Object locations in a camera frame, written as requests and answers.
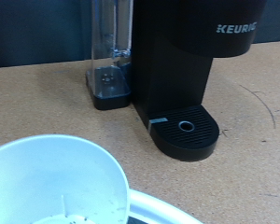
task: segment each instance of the coffee maker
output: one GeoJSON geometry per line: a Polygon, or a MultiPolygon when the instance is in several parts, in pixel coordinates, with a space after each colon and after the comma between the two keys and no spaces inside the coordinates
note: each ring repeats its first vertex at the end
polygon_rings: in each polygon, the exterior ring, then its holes
{"type": "Polygon", "coordinates": [[[265,2],[133,1],[132,100],[166,155],[199,161],[212,154],[219,128],[202,101],[213,58],[249,50],[265,2]]]}

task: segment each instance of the laminate countertop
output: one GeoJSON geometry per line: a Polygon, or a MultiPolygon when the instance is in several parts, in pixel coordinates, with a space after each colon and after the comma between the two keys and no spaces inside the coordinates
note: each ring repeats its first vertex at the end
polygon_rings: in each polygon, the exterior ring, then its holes
{"type": "Polygon", "coordinates": [[[80,136],[108,150],[130,187],[203,223],[280,224],[280,42],[214,59],[203,105],[220,136],[207,159],[161,153],[133,105],[98,111],[90,62],[0,68],[0,146],[42,133],[80,136]]]}

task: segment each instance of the scratch mark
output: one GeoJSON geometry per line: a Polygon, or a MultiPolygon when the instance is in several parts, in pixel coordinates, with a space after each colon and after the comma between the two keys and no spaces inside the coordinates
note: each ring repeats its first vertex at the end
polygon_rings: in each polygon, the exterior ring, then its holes
{"type": "Polygon", "coordinates": [[[274,117],[273,117],[273,113],[271,111],[271,109],[264,103],[263,100],[261,100],[261,98],[259,96],[257,96],[254,92],[252,92],[250,89],[240,85],[240,87],[244,88],[245,90],[249,91],[250,93],[252,93],[254,96],[256,96],[261,102],[262,104],[267,108],[267,110],[269,111],[270,115],[271,115],[271,118],[272,118],[272,121],[273,121],[273,128],[276,129],[276,121],[274,120],[274,117]]]}
{"type": "Polygon", "coordinates": [[[225,134],[226,131],[228,131],[228,129],[224,129],[224,130],[222,131],[222,133],[224,134],[225,137],[228,138],[228,136],[225,134]]]}
{"type": "Polygon", "coordinates": [[[263,91],[253,91],[254,93],[262,93],[264,95],[266,95],[263,91]]]}

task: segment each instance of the drip tray hole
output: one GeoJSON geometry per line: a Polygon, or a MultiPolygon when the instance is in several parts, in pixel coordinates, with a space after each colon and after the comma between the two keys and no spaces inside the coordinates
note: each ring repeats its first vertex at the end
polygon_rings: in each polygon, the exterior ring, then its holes
{"type": "Polygon", "coordinates": [[[188,121],[180,121],[178,124],[178,127],[181,131],[184,131],[184,132],[192,132],[195,129],[194,124],[192,124],[191,122],[188,122],[188,121]]]}

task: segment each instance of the white plastic container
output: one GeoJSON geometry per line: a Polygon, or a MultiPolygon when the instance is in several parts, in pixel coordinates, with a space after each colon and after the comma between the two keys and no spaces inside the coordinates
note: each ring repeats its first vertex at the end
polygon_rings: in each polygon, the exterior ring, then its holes
{"type": "Polygon", "coordinates": [[[103,148],[69,135],[23,138],[0,147],[0,224],[201,223],[129,189],[103,148]]]}

